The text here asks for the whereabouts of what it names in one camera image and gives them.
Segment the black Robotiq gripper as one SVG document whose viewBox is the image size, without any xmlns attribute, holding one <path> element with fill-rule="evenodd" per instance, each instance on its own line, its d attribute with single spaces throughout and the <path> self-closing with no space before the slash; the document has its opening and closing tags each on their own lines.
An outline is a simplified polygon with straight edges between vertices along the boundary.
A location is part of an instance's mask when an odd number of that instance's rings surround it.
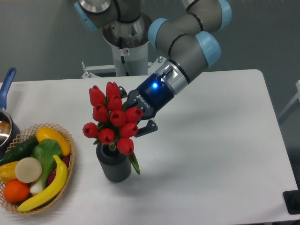
<svg viewBox="0 0 300 225">
<path fill-rule="evenodd" d="M 138 129 L 136 138 L 158 130 L 157 124 L 151 118 L 154 118 L 156 113 L 174 98 L 171 89 L 165 82 L 158 80 L 155 73 L 129 93 L 122 86 L 119 86 L 119 93 L 121 98 L 127 98 L 127 109 L 142 107 L 141 120 L 149 119 L 146 126 Z"/>
</svg>

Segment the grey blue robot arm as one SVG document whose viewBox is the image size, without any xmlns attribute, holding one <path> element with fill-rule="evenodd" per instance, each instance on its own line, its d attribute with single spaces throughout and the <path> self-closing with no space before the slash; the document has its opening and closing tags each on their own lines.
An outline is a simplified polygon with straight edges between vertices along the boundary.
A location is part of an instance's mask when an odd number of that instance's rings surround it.
<svg viewBox="0 0 300 225">
<path fill-rule="evenodd" d="M 117 76 L 145 75 L 148 45 L 165 57 L 135 90 L 121 91 L 128 107 L 139 106 L 144 111 L 142 119 L 148 123 L 138 130 L 138 136 L 156 131 L 156 113 L 221 55 L 212 33 L 230 23 L 230 4 L 225 0 L 185 0 L 183 5 L 186 14 L 175 21 L 151 20 L 138 0 L 78 0 L 74 5 L 87 28 L 102 30 L 112 48 Z"/>
</svg>

